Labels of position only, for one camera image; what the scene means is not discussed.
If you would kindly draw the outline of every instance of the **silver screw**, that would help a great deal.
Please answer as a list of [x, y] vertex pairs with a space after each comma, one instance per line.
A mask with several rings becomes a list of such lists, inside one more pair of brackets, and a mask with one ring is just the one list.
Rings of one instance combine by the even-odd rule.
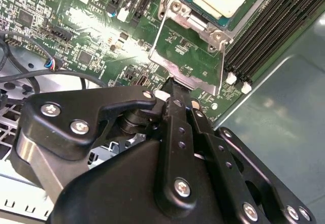
[[243, 209], [245, 211], [245, 214], [248, 216], [249, 219], [252, 221], [257, 221], [258, 220], [258, 215], [256, 210], [251, 204], [244, 203], [243, 204]]
[[299, 207], [300, 213], [305, 217], [308, 221], [310, 221], [310, 216], [308, 215], [307, 211], [303, 209], [302, 207]]
[[201, 111], [195, 111], [195, 113], [199, 116], [199, 117], [203, 117], [203, 114]]
[[89, 127], [87, 123], [81, 120], [73, 121], [70, 124], [70, 128], [75, 134], [81, 134], [81, 135], [86, 134], [89, 131]]
[[232, 137], [232, 134], [228, 130], [224, 129], [223, 132], [228, 138]]
[[182, 8], [182, 5], [179, 2], [172, 2], [171, 8], [173, 12], [179, 12]]
[[218, 40], [220, 40], [220, 38], [221, 38], [221, 34], [219, 34], [219, 33], [214, 33], [213, 37], [214, 37], [214, 40], [218, 41]]
[[45, 104], [41, 107], [41, 112], [46, 116], [58, 116], [61, 110], [58, 106], [54, 104]]
[[293, 207], [291, 207], [290, 205], [288, 205], [288, 206], [286, 207], [286, 209], [287, 209], [287, 211], [289, 212], [289, 215], [290, 215], [293, 219], [295, 219], [295, 220], [299, 220], [299, 216], [298, 216], [296, 210], [295, 210]]
[[143, 92], [143, 95], [144, 95], [144, 97], [147, 97], [147, 98], [149, 98], [149, 99], [152, 98], [151, 93], [149, 93], [149, 92], [147, 92], [147, 91], [144, 91], [144, 92]]
[[176, 179], [174, 183], [176, 192], [182, 197], [188, 197], [191, 193], [189, 185], [182, 179]]

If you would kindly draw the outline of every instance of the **surface-mount component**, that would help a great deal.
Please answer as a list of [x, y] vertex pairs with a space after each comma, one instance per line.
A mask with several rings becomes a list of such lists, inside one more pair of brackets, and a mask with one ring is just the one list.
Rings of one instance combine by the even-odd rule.
[[92, 56], [85, 51], [81, 51], [78, 57], [78, 61], [84, 65], [88, 65], [92, 59]]
[[18, 14], [18, 22], [25, 27], [31, 27], [33, 23], [33, 16], [32, 14], [20, 9]]

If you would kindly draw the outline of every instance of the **gray metal panel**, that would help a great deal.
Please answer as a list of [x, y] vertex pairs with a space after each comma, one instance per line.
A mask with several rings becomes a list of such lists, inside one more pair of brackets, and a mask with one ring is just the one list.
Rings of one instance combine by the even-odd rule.
[[325, 14], [224, 123], [325, 223]]

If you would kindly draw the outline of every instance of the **motherboard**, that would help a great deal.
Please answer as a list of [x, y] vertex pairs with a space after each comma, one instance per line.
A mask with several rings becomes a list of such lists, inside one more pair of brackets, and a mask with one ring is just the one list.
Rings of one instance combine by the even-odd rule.
[[[214, 122], [324, 10], [324, 0], [0, 0], [0, 29], [109, 86], [157, 90], [183, 76]], [[5, 41], [46, 58], [22, 37]]]

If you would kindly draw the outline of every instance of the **cable connector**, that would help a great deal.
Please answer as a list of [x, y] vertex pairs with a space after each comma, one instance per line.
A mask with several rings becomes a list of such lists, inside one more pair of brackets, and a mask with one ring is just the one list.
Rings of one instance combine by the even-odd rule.
[[58, 57], [55, 57], [54, 59], [47, 59], [44, 64], [45, 68], [48, 68], [49, 70], [52, 71], [58, 71], [60, 68], [62, 68], [62, 66], [63, 66], [63, 61]]

